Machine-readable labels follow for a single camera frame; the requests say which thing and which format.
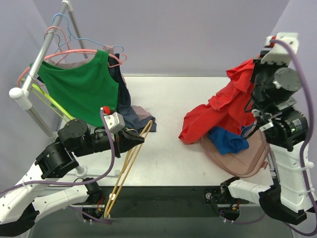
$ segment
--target red shirt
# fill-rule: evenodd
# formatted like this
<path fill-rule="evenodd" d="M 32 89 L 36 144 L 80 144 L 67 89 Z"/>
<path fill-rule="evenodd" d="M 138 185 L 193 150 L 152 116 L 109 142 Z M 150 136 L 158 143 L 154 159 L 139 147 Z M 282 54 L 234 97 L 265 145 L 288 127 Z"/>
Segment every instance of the red shirt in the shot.
<path fill-rule="evenodd" d="M 226 71 L 230 82 L 212 96 L 208 104 L 201 104 L 186 114 L 179 139 L 185 144 L 194 143 L 214 126 L 240 134 L 241 127 L 255 121 L 252 113 L 244 112 L 253 90 L 250 83 L 254 68 L 252 61 L 250 59 Z"/>

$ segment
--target screw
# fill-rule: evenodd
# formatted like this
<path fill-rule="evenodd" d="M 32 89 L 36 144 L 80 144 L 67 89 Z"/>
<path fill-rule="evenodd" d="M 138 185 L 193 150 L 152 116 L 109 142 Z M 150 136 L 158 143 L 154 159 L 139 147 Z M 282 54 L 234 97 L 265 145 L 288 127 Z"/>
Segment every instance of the screw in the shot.
<path fill-rule="evenodd" d="M 210 199 L 211 199 L 211 197 L 212 197 L 211 192 L 206 193 L 206 198 L 207 198 L 208 200 L 210 200 Z"/>

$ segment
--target gray fabric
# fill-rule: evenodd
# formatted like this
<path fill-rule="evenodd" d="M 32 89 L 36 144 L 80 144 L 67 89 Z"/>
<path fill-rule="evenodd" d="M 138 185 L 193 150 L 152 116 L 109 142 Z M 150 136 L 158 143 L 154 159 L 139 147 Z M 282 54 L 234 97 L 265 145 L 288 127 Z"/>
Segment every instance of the gray fabric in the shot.
<path fill-rule="evenodd" d="M 59 68 L 76 68 L 76 67 L 79 67 L 79 66 L 82 66 L 88 62 L 90 62 L 94 57 L 90 57 L 88 59 L 84 59 L 82 61 L 79 61 L 79 62 L 75 62 L 75 63 L 58 63 L 56 64 L 53 60 L 51 59 L 47 59 L 46 62 L 49 63 L 49 64 L 52 64 L 52 65 L 55 65 L 56 67 L 59 67 Z"/>
<path fill-rule="evenodd" d="M 148 118 L 148 117 L 152 116 L 151 113 L 145 111 L 140 106 L 132 105 L 131 107 L 135 111 L 135 113 L 138 115 L 139 120 L 144 120 L 145 118 Z"/>

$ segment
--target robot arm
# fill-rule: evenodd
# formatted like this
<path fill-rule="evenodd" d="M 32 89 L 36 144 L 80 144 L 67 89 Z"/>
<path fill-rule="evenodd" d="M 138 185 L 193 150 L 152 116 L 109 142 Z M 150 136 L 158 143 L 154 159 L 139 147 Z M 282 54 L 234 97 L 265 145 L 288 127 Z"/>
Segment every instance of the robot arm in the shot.
<path fill-rule="evenodd" d="M 302 88 L 296 71 L 288 68 L 291 56 L 278 44 L 270 44 L 271 39 L 279 39 L 297 52 L 297 33 L 278 33 L 266 39 L 260 56 L 254 58 L 251 82 L 251 109 L 256 118 L 255 129 L 246 137 L 260 129 L 275 154 L 279 183 L 262 186 L 232 178 L 221 185 L 226 199 L 244 199 L 259 204 L 270 217 L 297 225 L 307 218 L 312 202 L 308 192 L 316 196 L 310 180 L 309 169 L 314 167 L 308 161 L 308 148 L 304 151 L 305 167 L 300 162 L 300 148 L 306 139 L 308 123 L 303 114 L 296 111 L 292 95 Z M 303 170 L 308 173 L 310 191 L 306 189 Z"/>
<path fill-rule="evenodd" d="M 144 142 L 144 138 L 127 131 L 118 113 L 105 115 L 105 121 L 114 134 L 115 156 Z M 63 191 L 38 197 L 49 185 L 79 166 L 77 157 L 109 150 L 105 129 L 98 127 L 90 133 L 88 125 L 80 119 L 69 121 L 58 131 L 58 138 L 36 158 L 30 170 L 17 183 L 20 188 L 0 198 L 0 236 L 13 237 L 24 233 L 44 216 L 76 203 L 96 203 L 102 196 L 97 182 L 77 185 Z"/>

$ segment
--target pink hanger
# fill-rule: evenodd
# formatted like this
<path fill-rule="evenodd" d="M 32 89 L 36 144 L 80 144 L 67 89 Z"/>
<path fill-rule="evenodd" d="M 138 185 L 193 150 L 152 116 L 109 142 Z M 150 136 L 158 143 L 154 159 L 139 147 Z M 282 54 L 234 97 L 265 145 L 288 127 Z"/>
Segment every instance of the pink hanger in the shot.
<path fill-rule="evenodd" d="M 91 50 L 91 49 L 75 49 L 75 50 L 67 50 L 67 51 L 62 51 L 62 52 L 57 52 L 55 54 L 52 54 L 52 55 L 49 55 L 49 56 L 45 56 L 44 60 L 47 60 L 47 59 L 50 59 L 54 56 L 60 56 L 60 55 L 63 55 L 63 54 L 69 54 L 69 53 L 91 53 L 91 54 L 96 54 L 97 50 Z M 116 56 L 112 55 L 112 54 L 109 54 L 110 57 L 114 58 L 116 61 L 119 62 L 118 65 L 122 64 L 123 61 L 119 60 Z M 110 66 L 109 63 L 108 63 L 108 67 L 115 67 L 115 66 L 118 66 L 118 65 L 113 65 L 113 66 Z M 20 81 L 22 79 L 22 77 L 30 70 L 30 67 L 27 67 L 23 72 L 22 74 L 19 76 L 18 78 L 18 82 L 17 82 L 17 85 L 18 87 L 20 87 Z"/>
<path fill-rule="evenodd" d="M 59 29 L 59 30 L 63 33 L 63 36 L 64 36 L 64 39 L 65 39 L 67 48 L 68 48 L 69 50 L 71 50 L 71 48 L 70 48 L 70 46 L 69 46 L 69 44 L 68 44 L 68 41 L 67 41 L 65 32 L 64 32 L 61 28 L 59 28 L 58 26 L 50 26 L 50 27 L 46 30 L 46 33 L 48 33 L 48 31 L 49 31 L 50 29 L 52 29 L 52 28 Z M 61 59 L 60 59 L 58 62 L 56 62 L 54 65 L 57 65 L 59 62 L 61 62 L 61 61 L 62 61 L 66 56 L 68 56 L 68 55 L 69 55 L 69 53 L 68 53 L 67 55 L 65 55 L 63 58 L 61 58 Z"/>

